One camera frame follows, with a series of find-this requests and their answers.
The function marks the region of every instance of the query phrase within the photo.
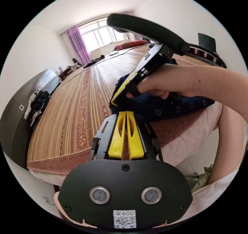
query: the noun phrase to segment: window frame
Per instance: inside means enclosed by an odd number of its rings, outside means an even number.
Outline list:
[[[91,30],[89,30],[89,31],[87,31],[87,32],[84,32],[84,33],[81,33],[81,32],[80,32],[81,36],[83,36],[83,35],[85,35],[85,34],[88,34],[88,33],[90,33],[90,32],[93,32],[93,34],[94,34],[94,36],[95,36],[95,38],[96,38],[96,41],[97,41],[97,43],[98,43],[98,46],[99,46],[99,47],[96,48],[96,49],[99,49],[99,48],[101,48],[101,47],[104,47],[104,46],[109,45],[109,44],[104,45],[104,43],[103,43],[103,39],[102,39],[102,37],[101,37],[101,35],[100,35],[100,32],[99,32],[99,29],[101,29],[101,28],[105,28],[105,27],[106,27],[107,30],[108,30],[108,33],[109,33],[109,36],[110,36],[111,40],[112,40],[113,42],[119,42],[119,40],[117,40],[117,38],[116,38],[114,29],[113,29],[113,33],[111,33],[111,32],[110,32],[110,27],[109,27],[108,25],[100,26],[99,22],[102,22],[102,21],[105,21],[105,20],[107,20],[107,17],[101,18],[101,19],[98,19],[98,20],[95,20],[95,21],[92,21],[92,22],[89,22],[89,23],[87,23],[87,24],[82,25],[82,26],[79,27],[79,31],[80,31],[82,28],[85,28],[85,27],[87,27],[87,26],[89,26],[89,25],[92,25],[92,24],[95,24],[95,23],[97,24],[97,26],[98,26],[97,28],[91,29]],[[95,31],[98,32],[99,37],[100,37],[100,39],[101,39],[101,42],[102,42],[103,46],[101,46],[101,45],[99,44],[98,39],[97,39],[96,34],[95,34]]]

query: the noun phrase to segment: human arm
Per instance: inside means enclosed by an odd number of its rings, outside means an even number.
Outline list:
[[[163,99],[169,92],[204,96],[230,107],[248,122],[248,77],[215,66],[163,65],[137,85]]]
[[[208,184],[231,174],[242,160],[244,143],[242,117],[223,105],[218,124],[219,143]]]

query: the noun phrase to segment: qr code label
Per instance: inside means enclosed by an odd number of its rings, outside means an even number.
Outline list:
[[[114,210],[114,228],[132,229],[136,228],[136,212],[135,210],[119,211]]]

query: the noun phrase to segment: human hand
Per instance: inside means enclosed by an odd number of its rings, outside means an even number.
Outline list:
[[[190,69],[191,66],[163,65],[142,80],[137,85],[137,89],[141,94],[148,92],[162,99],[166,99],[170,92],[177,92],[179,95],[188,97],[196,96],[195,78],[192,77]]]

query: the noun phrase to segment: radiator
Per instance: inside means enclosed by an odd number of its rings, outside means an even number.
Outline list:
[[[101,50],[97,50],[97,51],[95,51],[93,53],[90,53],[90,54],[91,54],[92,59],[97,59],[97,58],[101,57],[102,51]]]

